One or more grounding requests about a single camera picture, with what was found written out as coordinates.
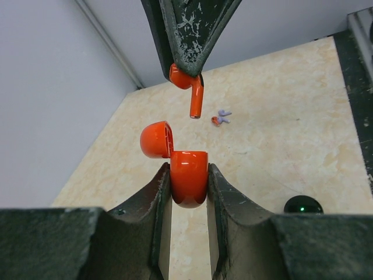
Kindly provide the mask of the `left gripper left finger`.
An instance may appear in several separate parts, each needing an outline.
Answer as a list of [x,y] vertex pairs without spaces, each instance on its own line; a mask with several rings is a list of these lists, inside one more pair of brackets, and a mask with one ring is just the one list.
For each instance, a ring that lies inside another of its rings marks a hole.
[[121,222],[115,241],[125,279],[169,279],[172,198],[170,165],[108,212]]

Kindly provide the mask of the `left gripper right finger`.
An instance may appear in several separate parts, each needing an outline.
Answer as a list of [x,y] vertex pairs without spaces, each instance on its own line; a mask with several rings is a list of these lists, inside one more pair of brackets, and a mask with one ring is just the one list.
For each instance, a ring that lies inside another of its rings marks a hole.
[[207,226],[213,279],[270,279],[264,239],[273,214],[233,187],[208,165]]

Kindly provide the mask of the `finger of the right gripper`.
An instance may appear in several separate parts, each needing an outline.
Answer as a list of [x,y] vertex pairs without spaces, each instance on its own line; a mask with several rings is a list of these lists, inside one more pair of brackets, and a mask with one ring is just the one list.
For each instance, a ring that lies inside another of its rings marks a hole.
[[164,77],[170,80],[170,67],[174,63],[166,27],[158,0],[141,0],[151,29]]
[[160,1],[176,66],[196,77],[241,0]]

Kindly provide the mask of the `orange earbud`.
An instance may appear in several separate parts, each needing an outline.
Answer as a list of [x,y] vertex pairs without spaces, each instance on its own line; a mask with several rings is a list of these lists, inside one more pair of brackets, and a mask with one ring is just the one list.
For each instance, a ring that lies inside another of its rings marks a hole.
[[211,118],[211,122],[215,125],[215,126],[220,126],[220,124],[222,123],[222,120],[221,120],[221,117],[218,117],[218,116],[213,116]]
[[204,81],[202,74],[200,73],[196,77],[189,76],[173,63],[170,66],[169,78],[176,87],[183,90],[192,90],[189,116],[193,119],[199,119],[202,114],[204,94]]

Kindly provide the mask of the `orange earbud charging case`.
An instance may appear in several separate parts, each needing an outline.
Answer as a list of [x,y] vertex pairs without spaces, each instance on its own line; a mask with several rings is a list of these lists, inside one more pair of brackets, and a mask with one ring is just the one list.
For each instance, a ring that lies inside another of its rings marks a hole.
[[140,135],[140,148],[149,158],[170,160],[171,195],[182,208],[197,208],[207,196],[208,153],[175,150],[173,132],[168,122],[145,127]]

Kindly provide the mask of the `left aluminium frame post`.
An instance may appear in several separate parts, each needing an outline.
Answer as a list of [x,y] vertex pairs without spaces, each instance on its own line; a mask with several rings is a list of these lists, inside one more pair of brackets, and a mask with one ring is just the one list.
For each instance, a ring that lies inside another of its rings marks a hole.
[[115,41],[111,38],[109,32],[105,29],[103,24],[100,22],[99,18],[95,15],[87,1],[74,0],[74,2],[78,5],[79,9],[88,19],[93,29],[97,32],[103,43],[109,49],[110,53],[118,61],[121,68],[125,72],[128,79],[132,82],[134,87],[136,87],[137,90],[145,88],[145,85],[141,81],[139,75],[136,73],[132,64],[129,62],[125,54],[119,49]]

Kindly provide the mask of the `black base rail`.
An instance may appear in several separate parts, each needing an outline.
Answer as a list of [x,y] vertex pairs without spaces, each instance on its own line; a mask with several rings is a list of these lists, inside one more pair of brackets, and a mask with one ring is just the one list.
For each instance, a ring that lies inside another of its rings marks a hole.
[[347,21],[333,38],[372,188],[372,8],[350,13]]

